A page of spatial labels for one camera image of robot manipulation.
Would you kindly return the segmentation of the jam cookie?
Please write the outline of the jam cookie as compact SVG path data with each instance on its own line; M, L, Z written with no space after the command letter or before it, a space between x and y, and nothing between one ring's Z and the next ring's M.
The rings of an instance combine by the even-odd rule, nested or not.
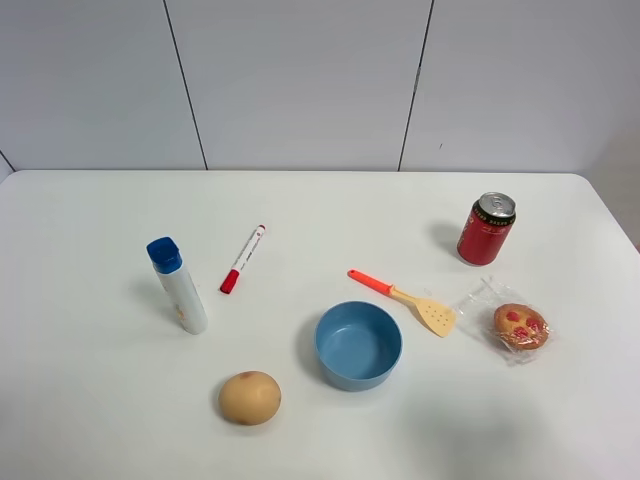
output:
M510 365L535 360L553 339L549 322L509 286L482 278L454 306L456 325Z

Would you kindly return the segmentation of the red whiteboard marker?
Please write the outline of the red whiteboard marker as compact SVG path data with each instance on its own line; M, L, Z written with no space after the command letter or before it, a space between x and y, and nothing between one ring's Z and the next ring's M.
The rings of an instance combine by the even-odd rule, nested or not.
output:
M266 227L263 224L254 229L220 285L219 291L221 293L230 294L233 291L241 272L246 267L265 232Z

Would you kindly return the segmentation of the blue plastic bowl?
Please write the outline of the blue plastic bowl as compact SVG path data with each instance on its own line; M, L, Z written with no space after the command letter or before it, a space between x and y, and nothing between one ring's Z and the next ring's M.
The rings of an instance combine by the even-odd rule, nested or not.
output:
M315 355L329 384L348 391L373 389L400 360L403 339L395 320L371 303L348 301L328 309L314 331Z

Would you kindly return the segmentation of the white bottle blue cap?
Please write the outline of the white bottle blue cap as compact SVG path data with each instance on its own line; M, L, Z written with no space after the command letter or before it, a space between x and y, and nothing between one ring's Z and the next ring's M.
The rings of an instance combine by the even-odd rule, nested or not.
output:
M162 237L150 242L146 251L183 329L192 335L203 333L208 318L177 244L170 237Z

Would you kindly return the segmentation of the red soda can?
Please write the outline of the red soda can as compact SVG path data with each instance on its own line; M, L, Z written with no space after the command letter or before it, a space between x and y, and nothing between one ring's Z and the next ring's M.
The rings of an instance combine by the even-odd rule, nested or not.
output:
M487 192L472 205L457 243L457 252L469 264L492 263L516 220L516 203L504 193Z

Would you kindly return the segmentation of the brown potato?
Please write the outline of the brown potato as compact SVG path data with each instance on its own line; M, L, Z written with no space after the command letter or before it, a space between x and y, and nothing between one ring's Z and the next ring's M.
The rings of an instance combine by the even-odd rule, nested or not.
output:
M260 371L245 371L229 378L218 394L222 416L243 426L271 420L278 412L282 392L278 383Z

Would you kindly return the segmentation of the orange handled yellow spatula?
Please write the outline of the orange handled yellow spatula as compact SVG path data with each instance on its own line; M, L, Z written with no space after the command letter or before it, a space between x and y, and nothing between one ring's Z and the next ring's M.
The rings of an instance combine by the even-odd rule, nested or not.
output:
M380 294L404 304L415 313L416 318L427 329L440 338L447 337L455 326L456 314L448 306L431 299L411 296L394 285L386 284L354 269L348 270L347 276Z

